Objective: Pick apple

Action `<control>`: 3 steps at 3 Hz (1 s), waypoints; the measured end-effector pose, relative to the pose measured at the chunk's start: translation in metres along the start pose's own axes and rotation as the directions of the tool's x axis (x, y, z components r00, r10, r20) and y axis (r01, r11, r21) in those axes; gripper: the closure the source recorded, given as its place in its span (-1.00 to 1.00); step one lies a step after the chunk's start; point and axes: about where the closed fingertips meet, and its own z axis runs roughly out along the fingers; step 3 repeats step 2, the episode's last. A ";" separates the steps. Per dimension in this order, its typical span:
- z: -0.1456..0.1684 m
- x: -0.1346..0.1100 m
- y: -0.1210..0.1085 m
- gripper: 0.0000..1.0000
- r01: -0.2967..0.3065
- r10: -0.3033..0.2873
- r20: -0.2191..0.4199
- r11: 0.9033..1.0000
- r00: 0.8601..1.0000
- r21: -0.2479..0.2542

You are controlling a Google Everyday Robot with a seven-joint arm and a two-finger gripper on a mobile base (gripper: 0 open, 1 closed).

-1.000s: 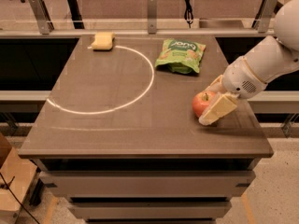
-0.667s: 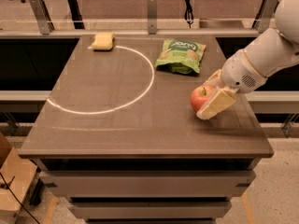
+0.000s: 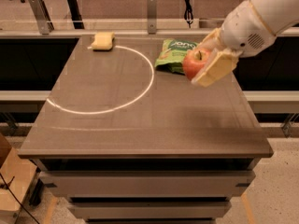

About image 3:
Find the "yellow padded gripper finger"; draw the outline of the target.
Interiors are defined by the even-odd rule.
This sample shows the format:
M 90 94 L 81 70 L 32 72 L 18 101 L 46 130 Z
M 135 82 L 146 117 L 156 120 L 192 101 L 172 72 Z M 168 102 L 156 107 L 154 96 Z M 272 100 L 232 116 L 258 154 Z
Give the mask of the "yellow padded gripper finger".
M 213 49 L 204 67 L 192 79 L 193 85 L 208 87 L 230 74 L 239 61 L 241 51 Z
M 221 29 L 215 28 L 211 33 L 209 33 L 199 44 L 198 48 L 208 49 L 210 51 L 217 49 L 222 50 L 223 44 L 220 38 Z

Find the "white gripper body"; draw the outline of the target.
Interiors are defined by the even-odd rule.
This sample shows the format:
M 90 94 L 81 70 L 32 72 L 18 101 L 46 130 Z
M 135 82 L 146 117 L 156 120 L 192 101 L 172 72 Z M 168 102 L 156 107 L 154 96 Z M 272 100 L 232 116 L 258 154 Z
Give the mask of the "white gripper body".
M 253 57 L 270 47 L 276 35 L 252 2 L 246 0 L 226 17 L 221 26 L 220 38 L 224 46 L 240 51 L 242 57 Z

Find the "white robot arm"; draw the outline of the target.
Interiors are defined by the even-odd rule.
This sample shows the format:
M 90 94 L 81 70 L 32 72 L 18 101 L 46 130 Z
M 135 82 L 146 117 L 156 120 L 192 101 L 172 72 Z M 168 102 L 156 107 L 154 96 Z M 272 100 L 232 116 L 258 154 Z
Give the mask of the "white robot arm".
M 255 56 L 273 45 L 279 34 L 299 21 L 297 8 L 299 0 L 242 2 L 199 44 L 210 56 L 192 84 L 207 87 L 232 73 L 241 57 Z

